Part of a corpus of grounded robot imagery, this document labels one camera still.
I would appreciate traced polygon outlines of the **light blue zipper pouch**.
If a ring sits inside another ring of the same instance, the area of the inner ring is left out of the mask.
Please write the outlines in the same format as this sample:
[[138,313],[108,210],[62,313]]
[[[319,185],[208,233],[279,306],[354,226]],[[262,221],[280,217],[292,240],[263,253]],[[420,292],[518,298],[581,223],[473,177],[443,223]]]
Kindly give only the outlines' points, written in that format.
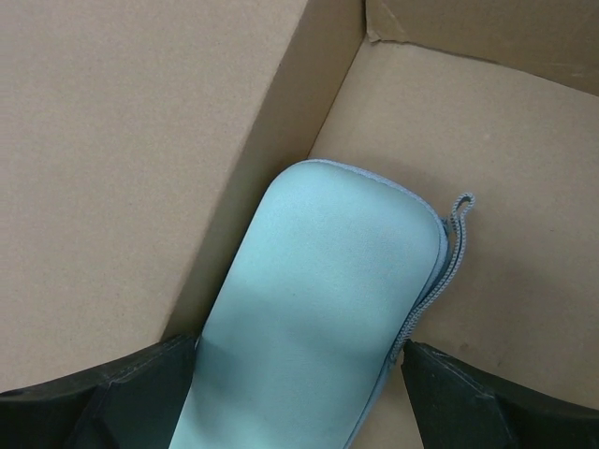
[[458,271],[473,195],[447,216],[311,159],[263,195],[197,342],[174,448],[346,448]]

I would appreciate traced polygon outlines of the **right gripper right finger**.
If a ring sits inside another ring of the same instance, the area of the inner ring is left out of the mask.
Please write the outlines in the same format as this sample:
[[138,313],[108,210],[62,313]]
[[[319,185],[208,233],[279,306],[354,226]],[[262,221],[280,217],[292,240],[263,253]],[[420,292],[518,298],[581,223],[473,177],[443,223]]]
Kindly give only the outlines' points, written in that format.
[[402,374],[426,448],[596,448],[598,411],[464,363],[425,343]]

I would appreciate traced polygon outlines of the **brown cardboard express box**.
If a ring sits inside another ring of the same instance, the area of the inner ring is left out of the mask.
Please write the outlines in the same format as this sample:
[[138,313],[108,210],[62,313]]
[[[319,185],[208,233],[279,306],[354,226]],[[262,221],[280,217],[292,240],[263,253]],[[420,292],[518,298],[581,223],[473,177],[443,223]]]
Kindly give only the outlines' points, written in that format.
[[[3,2],[1,395],[179,335],[197,358],[311,159],[441,216],[473,195],[406,342],[598,411],[594,1]],[[426,448],[403,347],[346,448]]]

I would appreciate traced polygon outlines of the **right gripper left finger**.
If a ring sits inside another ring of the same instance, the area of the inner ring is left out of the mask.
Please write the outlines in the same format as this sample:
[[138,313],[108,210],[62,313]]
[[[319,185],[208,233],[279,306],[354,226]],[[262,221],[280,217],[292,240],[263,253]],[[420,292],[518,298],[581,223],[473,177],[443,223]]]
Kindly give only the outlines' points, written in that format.
[[4,392],[1,445],[167,448],[195,359],[195,338],[179,335],[109,363]]

